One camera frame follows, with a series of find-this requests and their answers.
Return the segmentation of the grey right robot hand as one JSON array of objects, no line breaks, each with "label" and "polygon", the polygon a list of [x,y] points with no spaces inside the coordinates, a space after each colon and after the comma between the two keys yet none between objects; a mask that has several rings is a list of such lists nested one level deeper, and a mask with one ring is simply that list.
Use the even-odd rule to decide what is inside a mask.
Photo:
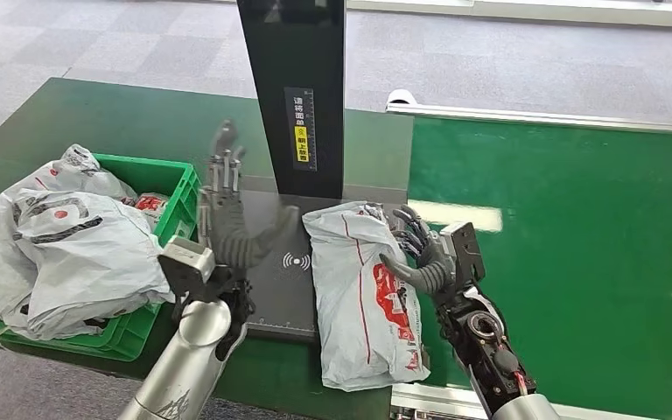
[{"label": "grey right robot hand", "polygon": [[414,289],[434,294],[454,280],[454,262],[444,252],[437,231],[431,230],[411,207],[401,205],[392,214],[403,222],[404,230],[393,232],[399,248],[410,256],[416,267],[399,262],[391,255],[380,254],[381,262],[397,278]]}]

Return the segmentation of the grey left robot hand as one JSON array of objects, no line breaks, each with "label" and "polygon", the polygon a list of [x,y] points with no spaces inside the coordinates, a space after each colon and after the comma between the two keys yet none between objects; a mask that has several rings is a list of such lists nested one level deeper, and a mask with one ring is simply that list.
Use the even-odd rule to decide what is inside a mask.
[{"label": "grey left robot hand", "polygon": [[252,235],[246,227],[240,191],[242,157],[238,130],[231,119],[221,122],[206,159],[206,178],[198,197],[198,242],[210,248],[216,262],[236,269],[258,265],[296,230],[299,210],[278,204],[274,223]]}]

